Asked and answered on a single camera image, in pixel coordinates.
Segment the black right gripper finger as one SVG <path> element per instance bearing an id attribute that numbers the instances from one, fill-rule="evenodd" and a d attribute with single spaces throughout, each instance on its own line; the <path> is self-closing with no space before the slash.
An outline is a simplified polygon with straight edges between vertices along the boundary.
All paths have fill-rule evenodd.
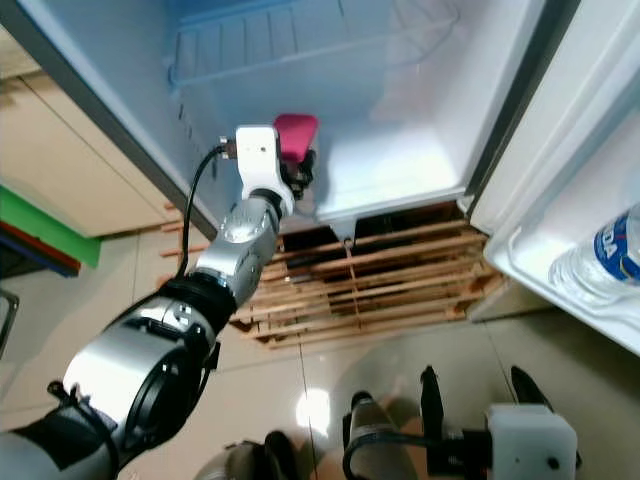
<path id="1" fill-rule="evenodd" d="M 550 404 L 549 399 L 543 392 L 536 381 L 532 379 L 529 372 L 521 369 L 520 366 L 512 365 L 509 367 L 509 383 L 513 393 L 515 393 L 515 399 L 520 404 L 541 404 L 545 406 L 549 411 L 553 411 L 554 407 Z"/>
<path id="2" fill-rule="evenodd" d="M 444 407 L 438 375 L 433 366 L 426 366 L 420 374 L 420 412 L 422 434 L 433 442 L 443 442 L 445 438 Z"/>

